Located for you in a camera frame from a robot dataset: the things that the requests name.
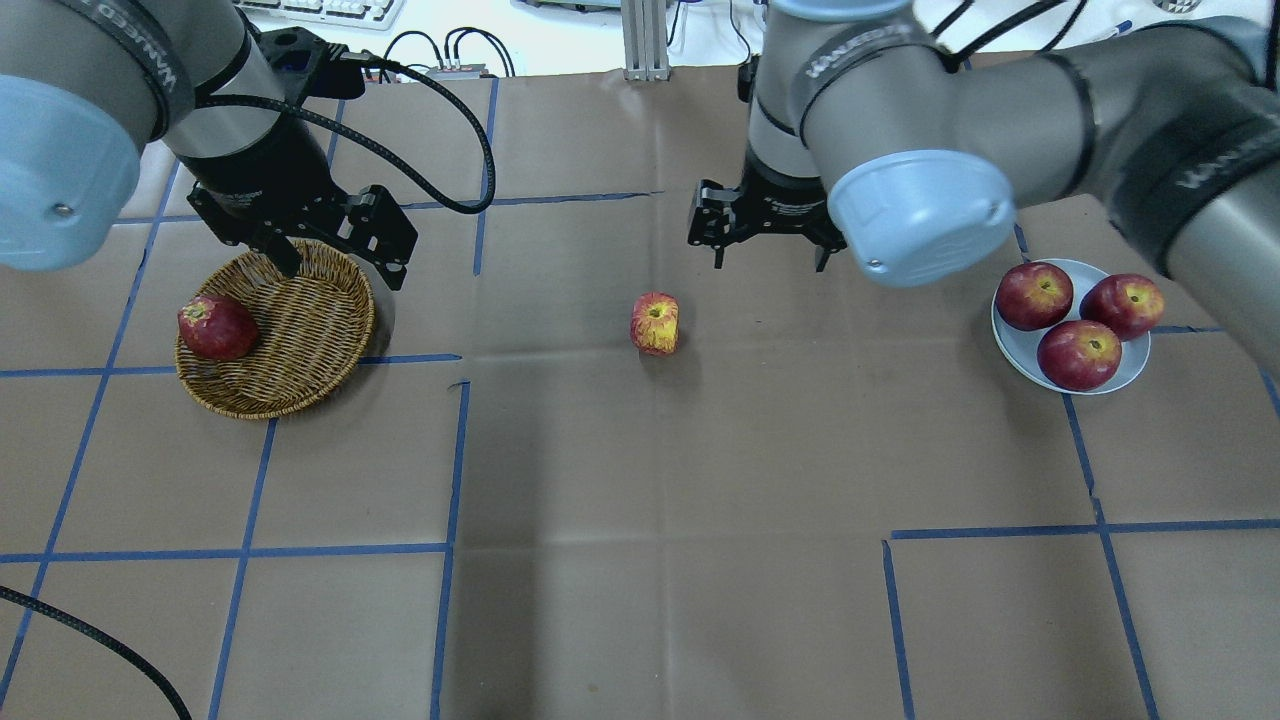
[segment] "white plate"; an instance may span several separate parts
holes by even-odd
[[[1107,273],[1103,273],[1093,265],[1080,263],[1079,260],[1060,260],[1055,258],[1037,261],[1050,263],[1066,270],[1068,277],[1071,278],[1074,297],[1071,300],[1071,311],[1066,314],[1064,322],[1079,320],[1080,301],[1084,300],[1084,295],[1089,292],[1093,286],[1098,284],[1102,278],[1107,277]],[[1036,348],[1039,347],[1041,338],[1044,337],[1044,333],[1052,328],[1029,332],[1015,329],[1000,316],[1000,311],[996,310],[996,299],[992,296],[991,329],[996,334],[996,345],[1000,346],[1000,351],[1005,354],[1005,359],[1007,359],[1019,373],[1027,375],[1028,379],[1041,387],[1047,387],[1048,389],[1066,392],[1070,395],[1105,395],[1115,392],[1132,383],[1142,373],[1142,369],[1147,366],[1147,357],[1151,355],[1151,333],[1143,333],[1140,337],[1121,343],[1120,368],[1116,369],[1116,374],[1100,387],[1079,392],[1074,389],[1065,389],[1053,384],[1052,380],[1046,378],[1044,373],[1041,372],[1039,363],[1036,360]]]

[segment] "bowl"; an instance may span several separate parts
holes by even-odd
[[[1084,300],[1085,293],[1088,293],[1093,286],[1098,284],[1102,278],[1107,277],[1107,273],[1094,268],[1093,265],[1080,263],[1079,260],[1051,258],[1048,260],[1037,261],[1057,265],[1066,272],[1068,277],[1071,278],[1074,299],[1071,300],[1071,310],[1066,314],[1066,318],[1064,318],[1062,322],[1079,320],[1080,301]],[[1057,392],[1065,392],[1068,395],[1106,395],[1108,392],[1115,392],[1132,383],[1139,374],[1142,374],[1143,368],[1147,366],[1147,357],[1151,355],[1151,333],[1143,333],[1140,337],[1125,341],[1120,345],[1120,368],[1116,369],[1116,374],[1112,375],[1110,380],[1093,389],[1074,391],[1053,384],[1052,380],[1044,377],[1044,373],[1039,369],[1039,363],[1036,360],[1036,348],[1039,347],[1041,338],[1043,338],[1044,334],[1052,328],[1044,328],[1041,331],[1019,331],[1014,328],[1000,316],[1000,311],[996,310],[996,299],[992,296],[991,329],[996,336],[996,345],[1000,346],[1000,352],[1005,355],[1009,364],[1012,365],[1019,373],[1041,387]]]
[[[369,278],[347,255],[316,241],[293,241],[302,255],[288,278],[261,254],[244,252],[215,272],[196,295],[241,301],[259,342],[239,360],[209,360],[174,343],[178,380],[206,409],[265,420],[315,405],[355,370],[374,332]]]

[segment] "white background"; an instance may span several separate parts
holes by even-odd
[[[579,13],[577,10],[543,5],[534,8],[520,0],[403,0],[407,3],[389,31],[364,31],[332,24],[305,24],[279,22],[253,14],[252,19],[262,29],[276,29],[292,24],[305,24],[330,42],[342,42],[355,50],[381,53],[396,33],[420,29],[436,42],[444,33],[460,26],[476,26],[495,33],[506,42],[516,60],[518,74],[564,74],[600,72],[625,64],[622,50],[622,18],[616,10]],[[669,49],[669,63],[678,65],[722,65],[741,61],[746,49],[733,35],[728,18],[730,0],[701,0],[685,4],[680,27]],[[957,50],[991,26],[1025,6],[1030,0],[978,0],[964,18],[943,35],[942,40]],[[959,0],[916,0],[915,13],[925,27],[932,28],[959,4]],[[1088,42],[1105,35],[1123,20],[1135,27],[1155,22],[1202,18],[1212,15],[1242,15],[1266,23],[1270,13],[1266,0],[1202,0],[1194,12],[1174,15],[1156,8],[1151,0],[1092,0],[1082,13],[1062,47]],[[992,42],[989,50],[1034,50],[1044,45],[1075,6],[1069,0],[1044,13],[1025,26]],[[750,0],[735,3],[735,15],[742,35],[759,51],[763,32],[763,8]],[[675,6],[667,10],[671,27]],[[401,63],[435,65],[430,46],[422,38],[406,38],[396,46],[394,59]],[[502,64],[489,45],[476,35],[462,44],[462,60],[486,63],[495,74]]]

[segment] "brown basket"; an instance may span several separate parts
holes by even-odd
[[[374,293],[365,273],[321,242],[297,240],[298,277],[246,252],[200,286],[225,295],[257,320],[259,342],[239,360],[196,356],[174,345],[178,379],[205,407],[242,420],[296,413],[323,400],[356,368],[374,332]]]

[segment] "apple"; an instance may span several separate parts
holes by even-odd
[[[1066,270],[1051,263],[1023,263],[1000,279],[996,310],[1012,328],[1039,331],[1060,323],[1074,299]]]
[[[236,360],[257,342],[253,315],[234,297],[197,295],[178,310],[178,334],[187,347],[209,360]]]
[[[671,355],[680,341],[680,304],[664,292],[646,292],[631,307],[631,342],[649,355]]]
[[[1080,318],[1111,328],[1121,341],[1140,337],[1165,315],[1165,296],[1156,283],[1137,273],[1102,278],[1080,301]]]
[[[1124,348],[1111,328],[1094,320],[1068,320],[1044,333],[1036,361],[1053,384],[1084,392],[1110,380]]]

